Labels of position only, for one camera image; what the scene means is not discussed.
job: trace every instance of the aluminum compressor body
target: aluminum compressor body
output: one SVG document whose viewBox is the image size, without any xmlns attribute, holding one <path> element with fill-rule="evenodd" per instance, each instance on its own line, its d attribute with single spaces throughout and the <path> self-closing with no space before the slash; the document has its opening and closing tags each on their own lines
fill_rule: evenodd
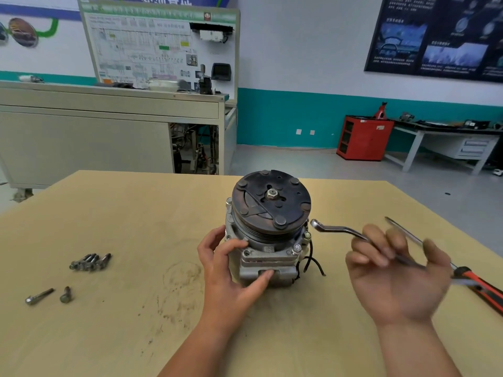
<svg viewBox="0 0 503 377">
<path fill-rule="evenodd" d="M 247 285 L 273 269 L 270 285 L 292 285 L 311 240 L 311 197 L 305 186 L 281 171 L 254 172 L 238 181 L 226 204 L 225 240 L 249 244 L 229 255 L 234 278 Z"/>
</svg>

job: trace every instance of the red toolbox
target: red toolbox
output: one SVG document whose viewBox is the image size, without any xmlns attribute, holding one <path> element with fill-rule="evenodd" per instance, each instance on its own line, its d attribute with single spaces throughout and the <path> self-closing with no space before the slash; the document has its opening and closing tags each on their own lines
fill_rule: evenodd
<svg viewBox="0 0 503 377">
<path fill-rule="evenodd" d="M 346 160 L 381 161 L 393 125 L 393 120 L 347 115 L 337 155 Z"/>
</svg>

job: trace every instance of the wooden table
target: wooden table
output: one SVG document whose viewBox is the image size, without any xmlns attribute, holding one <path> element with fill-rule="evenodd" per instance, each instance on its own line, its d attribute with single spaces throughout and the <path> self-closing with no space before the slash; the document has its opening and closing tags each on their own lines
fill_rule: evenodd
<svg viewBox="0 0 503 377">
<path fill-rule="evenodd" d="M 196 325 L 203 271 L 196 246 L 223 223 L 239 178 L 80 171 L 0 217 L 0 375 L 155 377 Z M 503 259 L 383 181 L 306 179 L 311 218 L 387 228 L 388 215 L 430 236 L 457 265 L 503 286 Z M 351 237 L 313 232 L 315 266 L 269 290 L 230 344 L 228 376 L 384 376 L 373 323 L 349 283 Z M 424 257 L 411 245 L 418 261 Z M 114 254 L 103 272 L 72 272 L 87 253 Z M 62 304 L 63 288 L 75 300 Z M 56 292 L 36 306 L 28 295 Z M 464 377 L 501 376 L 503 318 L 454 286 L 436 328 Z"/>
</svg>

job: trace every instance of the screwdriver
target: screwdriver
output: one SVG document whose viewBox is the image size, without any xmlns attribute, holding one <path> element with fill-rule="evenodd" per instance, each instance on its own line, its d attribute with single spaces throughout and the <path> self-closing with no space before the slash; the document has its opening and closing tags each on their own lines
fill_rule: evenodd
<svg viewBox="0 0 503 377">
<path fill-rule="evenodd" d="M 409 230 L 393 221 L 390 217 L 384 217 L 393 226 L 399 228 L 406 236 L 411 238 L 419 246 L 423 246 L 423 241 L 412 234 Z M 503 291 L 492 284 L 486 282 L 484 279 L 478 277 L 469 267 L 458 267 L 451 262 L 451 267 L 454 271 L 455 278 L 465 278 L 473 281 L 474 285 L 467 285 L 469 289 L 474 291 L 480 298 L 489 304 L 494 310 L 503 315 Z"/>
</svg>

